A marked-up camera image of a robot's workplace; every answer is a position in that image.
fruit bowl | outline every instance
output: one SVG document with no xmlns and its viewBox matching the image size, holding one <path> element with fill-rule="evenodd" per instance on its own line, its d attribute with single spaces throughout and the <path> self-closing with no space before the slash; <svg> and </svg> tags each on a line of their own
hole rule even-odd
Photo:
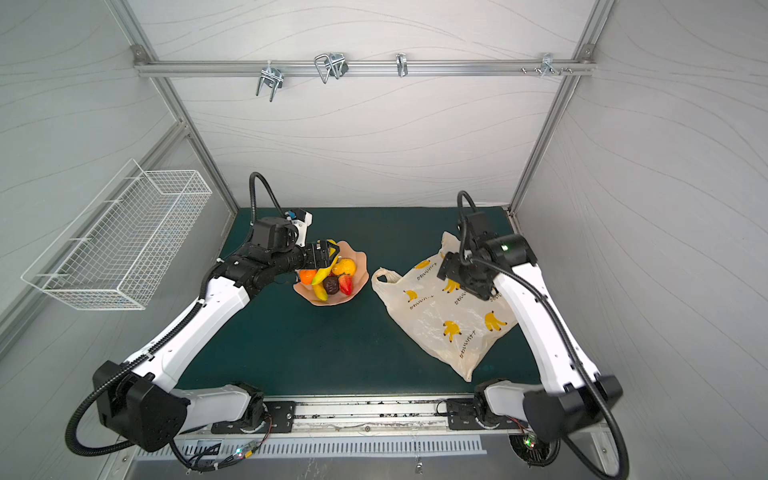
<svg viewBox="0 0 768 480">
<path fill-rule="evenodd" d="M 307 301 L 316 306 L 330 306 L 338 305 L 340 303 L 349 302 L 362 288 L 368 283 L 368 262 L 366 255 L 363 252 L 356 252 L 352 250 L 347 242 L 338 242 L 339 258 L 351 258 L 357 265 L 357 271 L 352 275 L 352 294 L 344 295 L 341 292 L 328 295 L 326 302 L 321 302 L 315 296 L 315 292 L 312 290 L 311 285 L 304 285 L 303 283 L 297 283 L 293 286 L 293 289 L 299 295 L 303 296 Z"/>
</svg>

wire basket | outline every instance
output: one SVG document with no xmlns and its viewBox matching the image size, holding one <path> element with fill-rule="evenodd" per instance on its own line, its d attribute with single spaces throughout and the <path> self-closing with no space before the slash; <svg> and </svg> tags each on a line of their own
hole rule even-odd
<svg viewBox="0 0 768 480">
<path fill-rule="evenodd" d="M 22 280 L 77 310 L 143 310 L 210 194 L 196 170 L 130 161 Z"/>
</svg>

plastic bag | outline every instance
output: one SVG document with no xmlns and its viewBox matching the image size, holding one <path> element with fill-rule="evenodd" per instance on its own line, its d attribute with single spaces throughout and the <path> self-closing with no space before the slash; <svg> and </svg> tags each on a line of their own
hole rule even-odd
<svg viewBox="0 0 768 480">
<path fill-rule="evenodd" d="M 371 282 L 400 328 L 425 352 L 471 382 L 472 371 L 494 342 L 518 321 L 500 293 L 485 302 L 453 280 L 437 277 L 443 257 L 458 252 L 458 245 L 456 237 L 444 232 L 440 251 L 405 276 L 379 268 Z M 380 281 L 380 276 L 387 281 Z"/>
</svg>

green table surface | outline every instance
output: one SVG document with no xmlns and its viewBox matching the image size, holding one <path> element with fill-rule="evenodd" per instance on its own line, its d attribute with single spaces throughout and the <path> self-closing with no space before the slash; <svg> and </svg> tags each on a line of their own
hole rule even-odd
<svg viewBox="0 0 768 480">
<path fill-rule="evenodd" d="M 484 209 L 500 233 L 511 233 L 500 207 Z M 401 275 L 440 248 L 443 231 L 457 234 L 455 208 L 315 208 L 307 240 L 346 240 L 380 266 Z M 260 217 L 275 215 L 259 209 Z M 242 209 L 222 253 L 248 232 Z M 539 383 L 531 349 L 516 326 L 499 339 L 467 383 L 424 352 L 389 316 L 370 282 L 347 303 L 318 307 L 273 283 L 225 324 L 197 354 L 178 388 L 241 381 L 268 396 L 472 392 L 494 378 Z"/>
</svg>

strawberry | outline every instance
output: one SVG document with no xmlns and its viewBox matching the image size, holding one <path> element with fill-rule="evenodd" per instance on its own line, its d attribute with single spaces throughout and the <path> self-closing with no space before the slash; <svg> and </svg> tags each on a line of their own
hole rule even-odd
<svg viewBox="0 0 768 480">
<path fill-rule="evenodd" d="M 339 290 L 344 292 L 344 295 L 352 295 L 352 277 L 349 275 L 342 275 L 339 277 Z"/>
</svg>

